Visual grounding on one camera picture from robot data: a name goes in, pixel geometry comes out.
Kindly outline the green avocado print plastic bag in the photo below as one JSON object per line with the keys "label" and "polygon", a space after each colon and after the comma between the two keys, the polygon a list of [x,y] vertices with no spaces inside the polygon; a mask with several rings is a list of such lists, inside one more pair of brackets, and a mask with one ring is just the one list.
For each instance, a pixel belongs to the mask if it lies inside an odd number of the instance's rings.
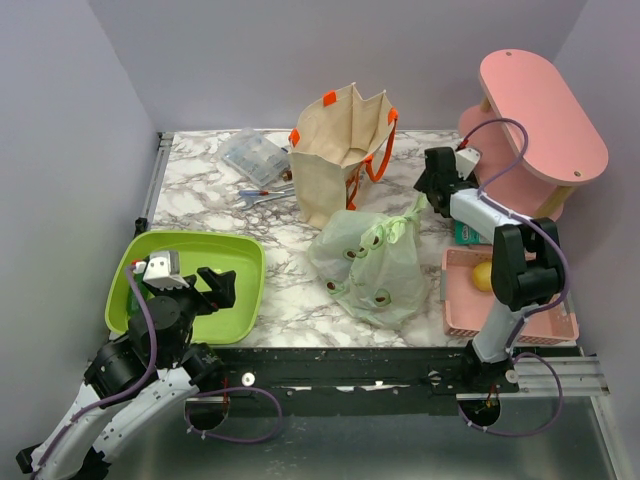
{"label": "green avocado print plastic bag", "polygon": [[325,291],[353,318],[397,329],[423,305],[422,213],[418,195],[401,215],[342,210],[311,243],[308,255]]}

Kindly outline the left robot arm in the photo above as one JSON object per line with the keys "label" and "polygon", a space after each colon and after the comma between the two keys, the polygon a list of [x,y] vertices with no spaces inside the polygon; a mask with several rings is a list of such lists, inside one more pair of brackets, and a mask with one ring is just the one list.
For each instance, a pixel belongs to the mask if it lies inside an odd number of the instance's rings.
{"label": "left robot arm", "polygon": [[235,271],[200,267],[182,286],[165,290],[137,281],[132,267],[125,275],[139,310],[124,334],[100,347],[50,436],[17,454],[20,470],[32,479],[86,479],[90,468],[107,464],[97,440],[123,443],[170,405],[224,384],[222,360],[192,334],[197,317],[234,306]]}

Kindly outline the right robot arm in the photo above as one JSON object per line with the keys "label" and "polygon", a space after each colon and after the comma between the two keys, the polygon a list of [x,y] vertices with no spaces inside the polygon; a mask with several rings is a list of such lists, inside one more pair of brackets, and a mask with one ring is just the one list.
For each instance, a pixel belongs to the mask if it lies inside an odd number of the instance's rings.
{"label": "right robot arm", "polygon": [[414,189],[436,213],[472,227],[492,245],[495,301],[459,367],[462,384],[480,392],[511,368],[513,346],[530,318],[564,300],[568,262],[552,219],[530,218],[491,199],[458,172],[451,147],[430,148],[424,156],[425,170]]}

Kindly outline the teal snack packet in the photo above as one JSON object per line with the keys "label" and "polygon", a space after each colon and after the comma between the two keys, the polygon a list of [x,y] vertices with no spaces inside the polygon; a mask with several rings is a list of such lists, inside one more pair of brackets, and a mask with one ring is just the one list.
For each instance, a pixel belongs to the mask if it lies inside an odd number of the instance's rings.
{"label": "teal snack packet", "polygon": [[454,239],[457,245],[490,245],[491,242],[476,230],[456,220],[454,222]]}

